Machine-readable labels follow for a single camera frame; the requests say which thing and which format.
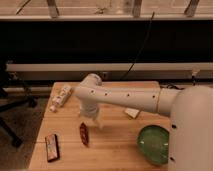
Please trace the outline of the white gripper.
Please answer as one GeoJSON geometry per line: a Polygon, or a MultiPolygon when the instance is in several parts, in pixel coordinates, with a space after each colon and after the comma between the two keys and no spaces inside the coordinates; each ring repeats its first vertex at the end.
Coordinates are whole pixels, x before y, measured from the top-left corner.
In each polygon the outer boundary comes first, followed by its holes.
{"type": "Polygon", "coordinates": [[[90,118],[98,128],[102,128],[102,124],[98,121],[98,115],[99,115],[99,105],[97,103],[80,104],[80,116],[90,118]]]}

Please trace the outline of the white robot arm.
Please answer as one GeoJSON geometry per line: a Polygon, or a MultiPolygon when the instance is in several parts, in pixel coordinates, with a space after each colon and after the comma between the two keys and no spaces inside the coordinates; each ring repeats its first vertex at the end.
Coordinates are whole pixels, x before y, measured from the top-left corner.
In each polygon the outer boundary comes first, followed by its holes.
{"type": "Polygon", "coordinates": [[[86,117],[95,117],[101,103],[168,117],[168,171],[213,171],[213,88],[110,88],[102,85],[98,75],[89,74],[74,94],[86,117]]]}

